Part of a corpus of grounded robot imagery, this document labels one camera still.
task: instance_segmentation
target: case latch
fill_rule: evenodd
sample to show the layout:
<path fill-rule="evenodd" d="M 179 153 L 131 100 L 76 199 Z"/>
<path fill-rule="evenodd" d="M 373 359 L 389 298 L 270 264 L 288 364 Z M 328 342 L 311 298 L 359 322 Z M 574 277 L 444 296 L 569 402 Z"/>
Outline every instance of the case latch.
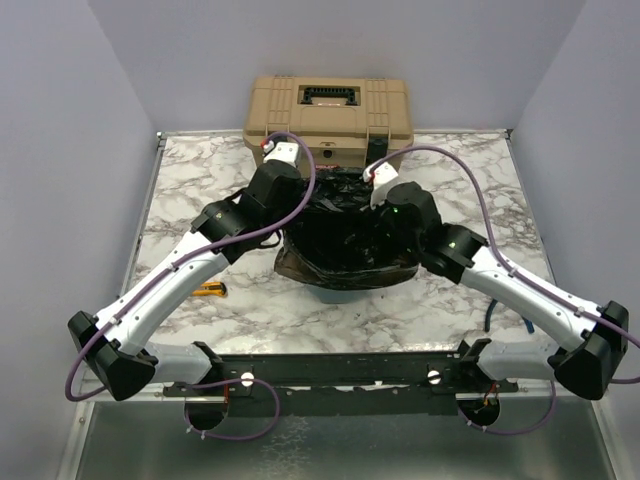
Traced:
<path fill-rule="evenodd" d="M 371 165 L 376 160 L 386 157 L 388 149 L 388 135 L 369 135 L 369 142 L 367 143 L 367 165 Z"/>

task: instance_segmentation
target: black plastic bag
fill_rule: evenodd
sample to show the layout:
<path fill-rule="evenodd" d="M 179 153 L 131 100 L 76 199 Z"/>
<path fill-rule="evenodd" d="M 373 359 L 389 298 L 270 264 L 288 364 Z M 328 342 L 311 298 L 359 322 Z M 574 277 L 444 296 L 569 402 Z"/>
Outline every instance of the black plastic bag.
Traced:
<path fill-rule="evenodd" d="M 331 290 L 368 290 L 412 278 L 418 264 L 395 242 L 369 208 L 373 187 L 362 169 L 317 172 L 305 209 L 284 229 L 275 271 L 301 283 Z"/>

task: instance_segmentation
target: gray wall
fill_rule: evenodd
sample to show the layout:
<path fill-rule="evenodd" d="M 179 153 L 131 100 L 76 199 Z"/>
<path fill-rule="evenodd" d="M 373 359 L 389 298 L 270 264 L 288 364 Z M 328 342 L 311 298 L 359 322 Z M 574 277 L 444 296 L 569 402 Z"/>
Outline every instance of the gray wall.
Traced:
<path fill-rule="evenodd" d="M 161 130 L 239 128 L 260 74 L 406 79 L 417 127 L 515 127 L 584 0 L 89 0 Z"/>
<path fill-rule="evenodd" d="M 84 1 L 0 10 L 0 478 L 52 479 L 66 321 L 116 294 L 154 129 Z"/>
<path fill-rule="evenodd" d="M 589 0 L 514 133 L 515 158 L 555 277 L 616 299 L 640 336 L 640 2 Z M 618 376 L 640 375 L 630 348 Z M 614 386 L 640 477 L 640 387 Z"/>

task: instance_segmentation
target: marble surface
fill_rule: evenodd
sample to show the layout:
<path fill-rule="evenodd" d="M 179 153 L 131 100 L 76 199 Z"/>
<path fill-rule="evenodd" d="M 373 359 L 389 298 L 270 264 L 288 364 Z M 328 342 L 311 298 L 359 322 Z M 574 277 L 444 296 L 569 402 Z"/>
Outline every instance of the marble surface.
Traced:
<path fill-rule="evenodd" d="M 548 278 L 503 136 L 416 135 L 415 143 L 449 149 L 468 162 L 485 193 L 500 248 Z M 254 170 L 239 134 L 170 137 L 134 280 L 167 255 L 205 204 L 245 186 Z M 434 194 L 443 220 L 485 234 L 475 193 L 453 162 L 416 152 L 405 159 L 400 175 Z M 220 275 L 229 289 L 227 298 L 189 298 L 152 341 L 180 345 L 202 340 L 218 353 L 320 353 L 440 350 L 455 348 L 462 339 L 486 336 L 482 326 L 489 299 L 426 270 L 401 285 L 371 291 L 351 303 L 329 305 L 308 287 L 276 274 L 276 252 L 243 256 Z M 502 306 L 495 310 L 490 336 L 504 341 L 531 338 L 519 316 Z"/>

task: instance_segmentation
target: metal floor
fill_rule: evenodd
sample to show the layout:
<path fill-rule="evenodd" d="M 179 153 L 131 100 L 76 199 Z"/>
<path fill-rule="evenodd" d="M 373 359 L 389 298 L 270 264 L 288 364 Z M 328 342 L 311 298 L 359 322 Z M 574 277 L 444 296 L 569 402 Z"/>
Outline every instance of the metal floor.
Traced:
<path fill-rule="evenodd" d="M 591 404 L 561 397 L 553 420 L 520 437 L 469 429 L 458 417 L 284 417 L 247 443 L 185 433 L 181 402 L 97 403 L 78 480 L 614 479 Z M 496 426 L 538 420 L 547 398 L 503 399 Z M 230 419 L 222 433 L 266 420 Z"/>

